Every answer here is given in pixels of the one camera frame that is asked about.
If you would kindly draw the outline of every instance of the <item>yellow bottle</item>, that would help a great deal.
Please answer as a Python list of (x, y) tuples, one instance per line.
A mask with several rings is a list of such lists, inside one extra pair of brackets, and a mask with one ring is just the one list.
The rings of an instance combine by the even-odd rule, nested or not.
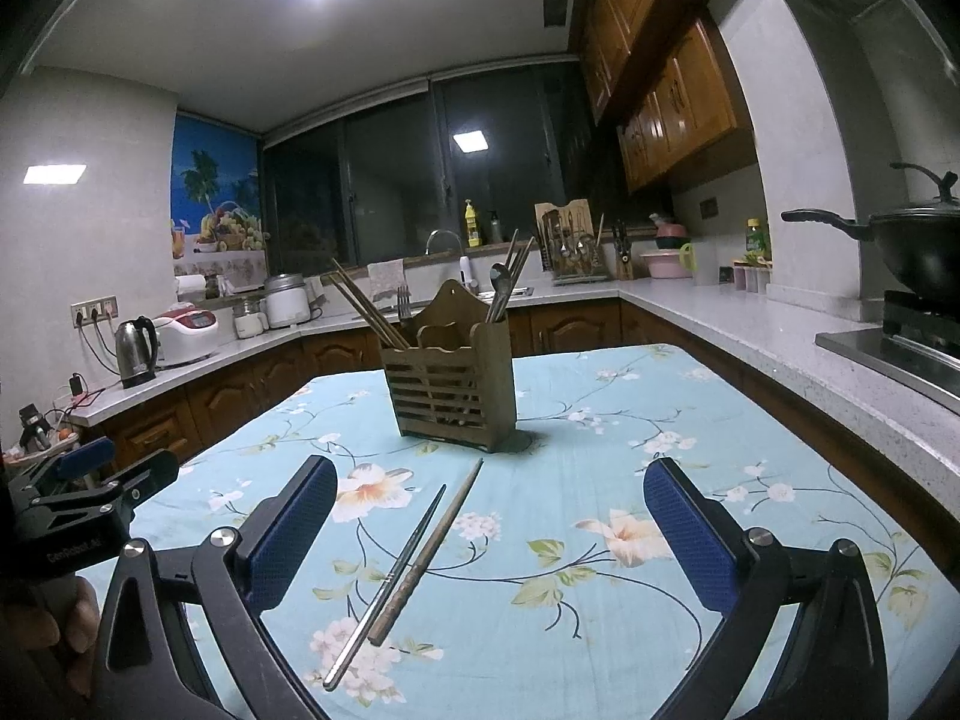
[(480, 245), (480, 225), (477, 224), (477, 211), (473, 210), (473, 201), (467, 201), (467, 212), (464, 213), (464, 219), (467, 220), (467, 245), (469, 247), (478, 247)]

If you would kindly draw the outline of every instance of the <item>tropical poster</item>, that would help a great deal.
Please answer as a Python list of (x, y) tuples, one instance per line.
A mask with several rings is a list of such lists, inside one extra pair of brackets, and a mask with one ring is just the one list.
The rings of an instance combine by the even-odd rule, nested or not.
[(262, 284), (256, 138), (178, 114), (171, 164), (174, 275), (222, 275), (236, 288)]

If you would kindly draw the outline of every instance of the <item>finger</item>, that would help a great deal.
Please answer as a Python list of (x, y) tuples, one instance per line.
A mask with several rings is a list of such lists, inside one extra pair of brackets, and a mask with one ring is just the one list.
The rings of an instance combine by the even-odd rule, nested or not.
[(90, 697), (90, 683), (93, 679), (93, 656), (96, 654), (96, 648), (90, 647), (88, 651), (78, 656), (66, 670), (66, 683), (70, 688), (85, 698)]
[(42, 650), (59, 641), (59, 628), (48, 611), (40, 607), (9, 604), (4, 615), (13, 638), (25, 650)]
[(97, 638), (100, 610), (97, 593), (83, 577), (77, 578), (77, 603), (67, 618), (64, 636), (76, 653), (85, 653)]

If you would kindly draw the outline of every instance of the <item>electric kettle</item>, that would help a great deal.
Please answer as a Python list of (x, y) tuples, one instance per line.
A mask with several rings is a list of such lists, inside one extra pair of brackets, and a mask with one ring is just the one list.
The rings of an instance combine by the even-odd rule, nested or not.
[[(143, 337), (144, 330), (150, 338), (150, 346), (147, 346)], [(124, 389), (143, 384), (157, 376), (155, 371), (160, 345), (157, 343), (157, 329), (150, 319), (137, 317), (123, 322), (113, 334), (113, 339), (116, 345), (117, 367)]]

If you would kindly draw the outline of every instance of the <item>blue tablecloth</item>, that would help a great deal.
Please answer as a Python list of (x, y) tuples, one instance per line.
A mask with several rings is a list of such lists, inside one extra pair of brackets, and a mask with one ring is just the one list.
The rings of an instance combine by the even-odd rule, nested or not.
[[(310, 454), (335, 461), (331, 519), (272, 637), (333, 718), (650, 717), (702, 650), (704, 610), (643, 504), (668, 455), (743, 527), (866, 553), (887, 652), (891, 718), (905, 718), (960, 646), (960, 595), (896, 522), (760, 407), (672, 346), (515, 361), (517, 446), (488, 455), (454, 530), (383, 647), (365, 644), (335, 693), (320, 677), (430, 499), (475, 449), (400, 437), (382, 371), (315, 379), (181, 469), (137, 510), (157, 549), (238, 525)], [(446, 501), (440, 506), (443, 509)], [(111, 563), (86, 576), (106, 594)], [(198, 608), (191, 628), (224, 705), (244, 716)], [(785, 608), (736, 704), (779, 657)]]

